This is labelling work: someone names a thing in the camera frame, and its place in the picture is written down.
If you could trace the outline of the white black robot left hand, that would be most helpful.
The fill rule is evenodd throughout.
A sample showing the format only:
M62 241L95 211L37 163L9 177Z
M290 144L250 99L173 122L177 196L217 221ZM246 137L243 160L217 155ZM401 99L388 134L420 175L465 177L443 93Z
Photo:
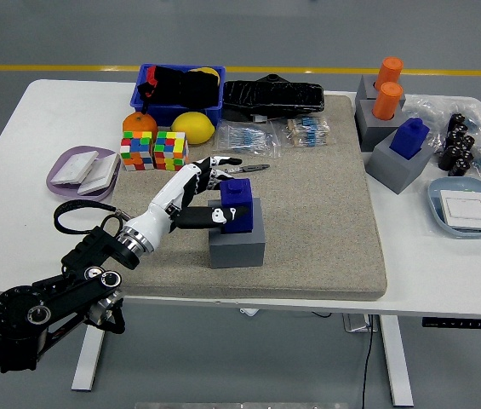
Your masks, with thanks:
M155 251L174 228L221 227L248 213L245 206L191 207L195 195L216 190L232 176L218 165L240 165L240 158L214 156L183 166L152 199L145 213L125 222L117 239L136 255Z

